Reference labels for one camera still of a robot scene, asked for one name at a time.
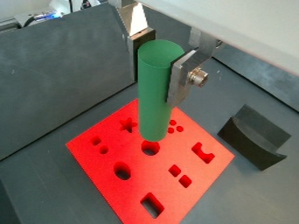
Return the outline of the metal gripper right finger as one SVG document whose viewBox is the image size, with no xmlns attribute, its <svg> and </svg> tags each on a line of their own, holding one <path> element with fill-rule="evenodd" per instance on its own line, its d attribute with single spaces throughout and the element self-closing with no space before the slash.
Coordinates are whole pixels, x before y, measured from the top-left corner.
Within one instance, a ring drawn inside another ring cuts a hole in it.
<svg viewBox="0 0 299 224">
<path fill-rule="evenodd" d="M 185 99 L 191 86 L 199 88 L 207 83 L 208 73 L 203 64 L 220 49 L 221 41 L 196 28 L 191 28 L 189 45 L 192 49 L 172 62 L 166 104 L 173 108 Z"/>
</svg>

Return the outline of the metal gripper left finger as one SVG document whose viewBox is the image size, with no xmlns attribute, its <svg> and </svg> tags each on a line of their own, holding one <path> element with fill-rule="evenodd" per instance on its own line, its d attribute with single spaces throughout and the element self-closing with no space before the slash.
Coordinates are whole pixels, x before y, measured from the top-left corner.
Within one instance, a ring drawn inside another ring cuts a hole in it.
<svg viewBox="0 0 299 224">
<path fill-rule="evenodd" d="M 154 30 L 148 26 L 144 6 L 140 3 L 130 3 L 116 11 L 125 28 L 132 79 L 137 81 L 137 49 L 141 44 L 154 39 Z"/>
</svg>

